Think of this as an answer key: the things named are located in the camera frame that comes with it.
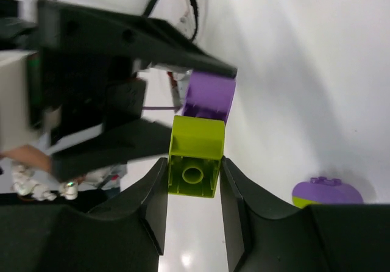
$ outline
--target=lime green lego brick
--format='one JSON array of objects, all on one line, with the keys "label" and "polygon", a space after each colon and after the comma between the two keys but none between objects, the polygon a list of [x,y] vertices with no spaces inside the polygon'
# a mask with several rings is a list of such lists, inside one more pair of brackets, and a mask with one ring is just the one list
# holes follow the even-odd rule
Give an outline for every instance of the lime green lego brick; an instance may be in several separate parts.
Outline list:
[{"label": "lime green lego brick", "polygon": [[224,153],[223,121],[176,115],[170,155],[220,160]]},{"label": "lime green lego brick", "polygon": [[305,208],[307,205],[310,204],[320,204],[319,202],[315,202],[315,201],[311,201],[311,200],[307,200],[295,196],[292,197],[292,203],[294,204],[294,206],[298,208]]},{"label": "lime green lego brick", "polygon": [[223,121],[175,116],[169,151],[168,192],[214,198],[224,140]]}]

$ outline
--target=purple lego brick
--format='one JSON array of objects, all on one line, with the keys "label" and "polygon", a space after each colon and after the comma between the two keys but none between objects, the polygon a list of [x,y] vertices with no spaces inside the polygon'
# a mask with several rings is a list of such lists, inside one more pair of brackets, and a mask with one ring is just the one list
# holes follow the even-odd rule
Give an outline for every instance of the purple lego brick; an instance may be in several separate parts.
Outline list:
[{"label": "purple lego brick", "polygon": [[183,115],[227,122],[236,80],[215,74],[193,72],[187,89]]},{"label": "purple lego brick", "polygon": [[344,184],[340,179],[327,179],[324,176],[312,177],[310,182],[297,184],[292,196],[322,204],[363,203],[363,198],[353,186]]}]

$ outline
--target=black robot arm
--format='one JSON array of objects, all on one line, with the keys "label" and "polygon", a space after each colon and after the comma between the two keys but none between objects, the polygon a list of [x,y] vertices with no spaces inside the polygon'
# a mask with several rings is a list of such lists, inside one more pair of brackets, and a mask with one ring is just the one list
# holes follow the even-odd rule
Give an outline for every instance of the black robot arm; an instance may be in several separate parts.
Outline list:
[{"label": "black robot arm", "polygon": [[236,76],[235,67],[207,55],[163,20],[50,0],[38,0],[37,10],[40,72],[29,78],[35,101],[30,112],[37,113],[31,125],[49,132],[51,145],[101,123],[104,129],[52,156],[59,181],[168,153],[171,129],[141,119],[146,83],[137,79],[139,70]]},{"label": "black robot arm", "polygon": [[384,271],[389,205],[298,209],[260,187],[230,160],[221,167],[229,272]]}]

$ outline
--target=black cable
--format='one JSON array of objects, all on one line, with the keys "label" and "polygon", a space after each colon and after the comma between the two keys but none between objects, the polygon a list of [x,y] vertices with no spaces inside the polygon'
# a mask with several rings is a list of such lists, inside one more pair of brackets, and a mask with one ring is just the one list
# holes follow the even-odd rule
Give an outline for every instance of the black cable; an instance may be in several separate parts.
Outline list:
[{"label": "black cable", "polygon": [[[143,13],[143,16],[149,17],[151,13],[153,12],[154,7],[156,6],[158,0],[150,0],[147,4],[145,11]],[[199,30],[199,9],[197,6],[196,0],[190,0],[190,4],[194,10],[194,18],[195,18],[195,31],[193,36],[190,38],[191,42],[193,42],[197,36],[198,30]]]}]

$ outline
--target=toy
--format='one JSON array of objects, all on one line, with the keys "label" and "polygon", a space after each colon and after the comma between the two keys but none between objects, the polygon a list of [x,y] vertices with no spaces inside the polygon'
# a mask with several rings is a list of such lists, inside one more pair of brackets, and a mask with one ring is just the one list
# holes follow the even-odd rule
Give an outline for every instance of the toy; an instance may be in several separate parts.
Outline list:
[{"label": "toy", "polygon": [[169,149],[169,192],[214,198],[224,141],[223,121],[176,115]]},{"label": "toy", "polygon": [[193,72],[187,89],[183,115],[221,120],[226,123],[235,88],[234,79]]},{"label": "toy", "polygon": [[309,204],[363,204],[363,198],[353,186],[324,176],[297,184],[292,191],[292,201],[300,208]]}]

